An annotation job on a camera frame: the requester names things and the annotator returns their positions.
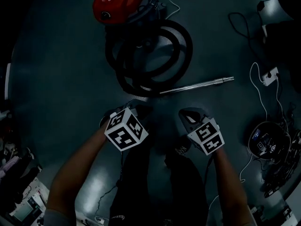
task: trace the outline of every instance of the power cord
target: power cord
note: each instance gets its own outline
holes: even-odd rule
[[[268,120],[268,112],[267,112],[266,108],[265,108],[264,105],[263,105],[263,102],[262,102],[262,99],[261,99],[261,95],[260,95],[260,91],[259,91],[259,89],[257,88],[257,86],[253,83],[252,77],[251,77],[251,71],[252,71],[252,68],[253,68],[254,65],[257,65],[257,69],[258,69],[258,78],[259,78],[260,82],[263,84],[263,81],[262,81],[261,78],[260,78],[259,66],[258,66],[258,64],[257,64],[256,62],[254,62],[254,63],[252,64],[251,68],[250,68],[250,73],[249,73],[250,81],[251,81],[251,83],[254,85],[254,87],[255,87],[255,88],[257,89],[257,91],[258,91],[260,103],[261,103],[261,105],[262,105],[262,107],[264,108],[264,111],[265,111],[265,121],[267,121],[267,120]]]
[[[240,180],[241,183],[244,183],[246,181],[244,178],[241,179],[241,174],[247,168],[247,166],[249,166],[249,164],[251,163],[252,158],[253,158],[253,154],[251,154],[251,158],[250,158],[250,161],[248,162],[248,164],[240,171],[239,180]]]
[[[279,92],[279,95],[278,95],[278,100],[280,100],[281,95],[282,95],[282,91],[283,91],[283,86],[282,86],[282,82],[281,82],[280,76],[278,78],[279,78],[279,85],[280,85],[280,92]],[[279,110],[280,110],[280,106],[277,103],[277,116],[279,115]]]
[[[205,171],[204,188],[206,188],[206,183],[207,183],[207,177],[208,177],[209,167],[210,167],[212,161],[213,161],[213,156],[211,156],[211,157],[209,158],[209,161],[208,161],[208,164],[207,164],[207,168],[206,168],[206,171]]]
[[[209,206],[209,210],[211,209],[212,204],[214,203],[214,201],[219,197],[219,195],[217,195],[211,202],[210,206]]]
[[[279,78],[280,78],[280,75],[277,74],[277,79],[276,79],[277,80],[276,100],[279,103],[280,108],[281,108],[282,119],[285,121],[285,129],[284,129],[284,131],[285,131],[285,133],[287,132],[287,136],[290,139],[290,146],[288,148],[288,151],[287,151],[287,154],[286,154],[286,157],[285,157],[285,161],[284,161],[284,163],[286,163],[287,156],[288,156],[288,154],[290,152],[290,149],[291,149],[291,146],[292,146],[292,139],[291,139],[291,136],[290,136],[289,131],[288,131],[288,126],[287,126],[286,119],[284,118],[284,113],[283,113],[282,105],[281,105],[280,101],[278,100]]]
[[[172,15],[176,14],[177,12],[180,11],[180,7],[178,5],[176,5],[173,1],[169,0],[171,4],[173,4],[174,6],[176,6],[178,9],[174,12],[172,12],[170,15],[168,15],[165,19],[169,19]]]
[[[259,161],[260,162],[260,168],[262,171],[266,171],[266,169],[263,169],[263,165],[262,165],[262,162],[260,161],[259,158],[255,158],[254,161]]]
[[[116,187],[118,187],[118,186],[120,185],[120,183],[121,183],[121,181],[122,181],[122,174],[123,174],[123,152],[121,152],[120,176],[119,176],[118,181],[116,182],[116,184],[115,184],[109,191],[105,192],[105,193],[100,197],[100,199],[99,199],[99,201],[98,201],[97,210],[95,211],[95,216],[94,216],[94,219],[95,219],[95,221],[96,221],[97,223],[100,222],[100,220],[99,220],[100,218],[109,221],[108,218],[104,218],[104,217],[97,216],[97,212],[99,211],[99,207],[100,207],[100,201],[103,199],[103,197],[104,197],[105,195],[109,194],[110,192],[113,191],[114,188],[116,188]]]
[[[267,1],[270,1],[270,0],[261,0],[257,4],[257,12],[258,12],[258,14],[259,14],[259,12],[261,12],[264,9],[264,7],[265,7],[264,2],[267,2]]]
[[[30,187],[30,189],[28,190],[26,196],[25,196],[22,200],[26,199],[26,198],[28,197],[29,193],[30,193],[31,190],[32,190],[32,187],[31,187],[30,185],[28,185],[28,187]]]
[[[246,35],[243,34],[243,33],[241,33],[240,31],[238,31],[237,28],[234,26],[234,24],[233,24],[233,22],[232,22],[232,19],[231,19],[231,18],[233,17],[233,15],[239,15],[239,16],[241,16],[241,17],[243,18],[243,20],[244,20],[244,22],[245,22],[245,25],[246,25],[246,30],[247,30],[247,34],[246,34]],[[260,14],[259,14],[258,11],[257,11],[257,15],[258,15],[258,17],[259,17],[259,19],[260,19],[260,23],[261,23],[261,26],[262,26],[262,25],[263,25],[263,23],[262,23],[262,18],[261,18],[261,16],[260,16]],[[249,25],[248,25],[248,21],[247,21],[246,17],[245,17],[243,14],[241,14],[241,13],[234,12],[234,13],[229,13],[229,14],[228,14],[228,19],[229,19],[229,22],[230,22],[232,28],[234,29],[234,31],[235,31],[236,33],[238,33],[239,35],[245,37],[245,38],[248,40],[248,45],[249,45],[249,48],[250,48],[251,52],[252,52],[252,53],[254,54],[254,56],[258,59],[258,61],[259,61],[261,64],[263,64],[263,65],[268,69],[268,67],[262,62],[262,60],[259,58],[259,56],[256,54],[256,52],[254,51],[254,49],[253,49],[252,46],[251,46],[251,40],[256,39],[256,36],[251,37],[251,35],[250,35],[250,30],[249,30]]]

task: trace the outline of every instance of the white cable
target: white cable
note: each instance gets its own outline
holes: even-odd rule
[[[246,181],[244,178],[241,179],[241,174],[247,168],[247,166],[249,166],[249,164],[251,163],[252,158],[253,158],[253,154],[251,155],[251,158],[250,158],[250,161],[248,162],[248,164],[240,171],[239,180],[240,180],[241,183],[244,183]]]
[[[267,113],[267,110],[265,109],[265,107],[264,107],[264,105],[263,105],[263,103],[262,103],[261,95],[260,95],[259,89],[258,89],[258,88],[256,87],[256,85],[253,83],[252,78],[251,78],[251,71],[252,71],[253,65],[257,65],[257,69],[258,69],[258,78],[259,78],[260,82],[263,83],[263,81],[262,81],[261,78],[260,78],[259,66],[258,66],[258,64],[257,64],[256,62],[254,62],[254,63],[252,64],[251,69],[250,69],[250,81],[251,81],[251,83],[254,85],[254,87],[255,87],[255,88],[257,89],[257,91],[258,91],[258,95],[259,95],[259,99],[260,99],[261,105],[262,105],[262,107],[264,108],[264,111],[265,111],[265,121],[267,121],[267,120],[268,120],[268,113]]]
[[[240,174],[239,174],[239,180],[241,183],[244,183],[246,180],[245,179],[241,179],[241,173],[247,168],[247,166],[249,166],[249,164],[251,163],[251,160],[253,158],[253,155],[251,155],[251,158],[250,158],[250,161],[248,162],[248,164],[240,171]],[[210,203],[209,205],[209,210],[211,209],[211,206],[212,204],[214,203],[214,201],[219,197],[219,195],[217,195],[213,200],[212,202]]]
[[[212,203],[219,197],[219,195],[217,195],[211,202],[210,206],[209,206],[209,210],[211,209]]]
[[[165,19],[169,19],[172,15],[174,15],[175,13],[180,11],[180,7],[178,5],[176,5],[173,1],[169,0],[171,2],[171,4],[173,4],[174,6],[176,6],[178,9],[174,12],[172,12],[170,15],[168,15]]]
[[[280,103],[280,101],[278,100],[278,88],[279,88],[279,80],[278,78],[276,79],[277,80],[277,91],[276,91],[276,100],[278,101],[279,105],[280,105],[280,108],[281,108],[281,115],[283,117],[283,109],[282,109],[282,105]]]

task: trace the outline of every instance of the red vacuum cleaner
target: red vacuum cleaner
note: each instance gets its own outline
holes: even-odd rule
[[[140,97],[159,97],[163,95],[161,92],[172,89],[185,74],[192,58],[192,39],[180,24],[163,19],[166,17],[166,5],[159,0],[94,0],[93,12],[95,18],[105,25],[105,56],[125,92]],[[137,68],[135,51],[152,52],[159,36],[172,44],[172,47],[168,46],[172,48],[170,59],[151,71]],[[180,41],[185,41],[186,49],[183,50],[184,45]],[[122,45],[115,55],[113,50],[118,42]],[[185,58],[179,70],[165,81],[153,80],[177,63],[181,50]]]

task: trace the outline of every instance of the white box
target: white box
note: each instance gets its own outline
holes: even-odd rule
[[[187,137],[193,143],[199,145],[206,155],[211,154],[225,144],[214,118],[189,133]]]
[[[129,108],[110,119],[104,134],[121,152],[140,144],[148,136]]]

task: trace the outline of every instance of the sticker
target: sticker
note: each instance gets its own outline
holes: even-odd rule
[[[276,149],[276,145],[272,146],[272,147],[271,147],[271,153],[272,153],[273,151],[275,151],[275,149]]]
[[[120,149],[124,149],[136,143],[135,139],[124,127],[111,132],[108,134],[108,137],[110,138],[110,141],[116,144]]]
[[[259,149],[262,149],[263,148],[262,142],[258,143],[257,146],[258,146]]]
[[[255,132],[255,134],[254,134],[254,136],[252,137],[252,139],[253,139],[254,141],[256,141],[259,135],[260,135],[260,130],[257,129],[256,132]]]
[[[201,142],[204,142],[217,132],[216,128],[217,125],[215,123],[214,118],[212,118],[209,122],[203,124],[200,128],[198,128],[196,130],[196,133]]]
[[[122,118],[124,115],[125,110],[119,112],[117,115],[115,115],[113,118],[111,118],[110,123],[108,124],[107,130],[113,128],[114,126],[117,126],[122,122]]]
[[[143,127],[133,115],[131,115],[130,118],[128,119],[127,126],[134,133],[134,135],[140,140]]]
[[[218,134],[216,134],[216,136],[214,136],[211,139],[209,139],[208,141],[206,141],[203,144],[203,146],[204,146],[204,149],[207,151],[207,153],[210,154],[211,152],[215,151],[217,148],[219,148],[223,144],[225,144],[225,143],[222,138],[222,135],[220,132],[218,132]]]

